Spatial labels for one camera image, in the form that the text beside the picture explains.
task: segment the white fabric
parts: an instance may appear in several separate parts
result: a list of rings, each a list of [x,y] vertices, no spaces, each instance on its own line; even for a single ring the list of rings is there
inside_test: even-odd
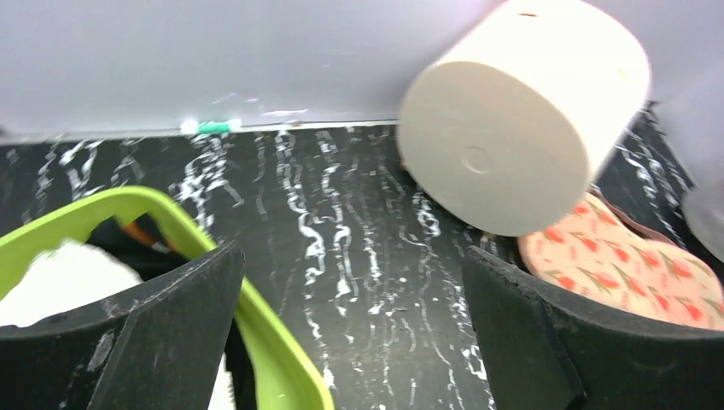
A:
[[[0,326],[27,327],[142,282],[136,272],[101,249],[67,239],[57,250],[38,254],[21,282],[0,300]],[[209,410],[235,409],[225,362],[222,356]]]

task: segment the black marble surface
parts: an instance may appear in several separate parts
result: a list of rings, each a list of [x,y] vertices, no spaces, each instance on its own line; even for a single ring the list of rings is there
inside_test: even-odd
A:
[[[340,409],[494,408],[460,267],[480,244],[400,168],[390,126],[0,147],[0,233],[93,192],[167,192],[216,238],[242,233],[249,280]],[[691,186],[645,115],[598,182],[635,220],[722,266],[686,229]]]

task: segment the white wall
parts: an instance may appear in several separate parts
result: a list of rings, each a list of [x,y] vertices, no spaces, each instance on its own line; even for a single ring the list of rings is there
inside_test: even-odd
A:
[[[697,184],[724,179],[724,55],[720,56],[703,77],[656,110],[670,145]]]
[[[724,178],[724,2],[593,0],[637,36],[669,143],[697,183]]]
[[[499,1],[4,0],[0,126],[393,119],[412,78]],[[698,179],[714,172],[724,2],[589,1],[646,48],[652,97],[682,160]]]

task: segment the black rubber piece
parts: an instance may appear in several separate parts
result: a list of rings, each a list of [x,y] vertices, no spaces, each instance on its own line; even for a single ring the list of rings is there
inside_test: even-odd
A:
[[[724,408],[724,332],[607,307],[477,247],[463,283],[498,410]]]

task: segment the white roll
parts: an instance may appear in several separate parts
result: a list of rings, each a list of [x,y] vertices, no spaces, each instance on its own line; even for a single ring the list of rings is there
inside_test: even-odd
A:
[[[466,223],[520,236],[575,206],[646,103],[638,40],[579,0],[503,3],[415,79],[407,170]]]

